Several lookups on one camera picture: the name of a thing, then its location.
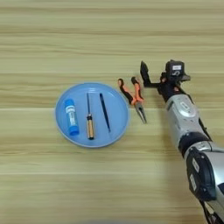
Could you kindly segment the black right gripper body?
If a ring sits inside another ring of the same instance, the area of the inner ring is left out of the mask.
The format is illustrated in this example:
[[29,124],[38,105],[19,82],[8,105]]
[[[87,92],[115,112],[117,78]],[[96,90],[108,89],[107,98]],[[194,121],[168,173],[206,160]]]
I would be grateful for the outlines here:
[[179,78],[172,78],[168,73],[161,73],[160,82],[153,83],[150,76],[144,76],[144,86],[146,88],[155,88],[160,95],[167,102],[174,95],[185,95],[186,92],[180,86]]

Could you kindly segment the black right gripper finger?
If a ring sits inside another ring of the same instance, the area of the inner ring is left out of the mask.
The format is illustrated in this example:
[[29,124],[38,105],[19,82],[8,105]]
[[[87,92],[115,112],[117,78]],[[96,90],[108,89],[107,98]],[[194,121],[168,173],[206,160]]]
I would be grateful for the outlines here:
[[147,65],[142,61],[140,65],[140,74],[143,79],[143,85],[147,88],[151,85],[150,76],[148,72],[149,72],[149,69]]

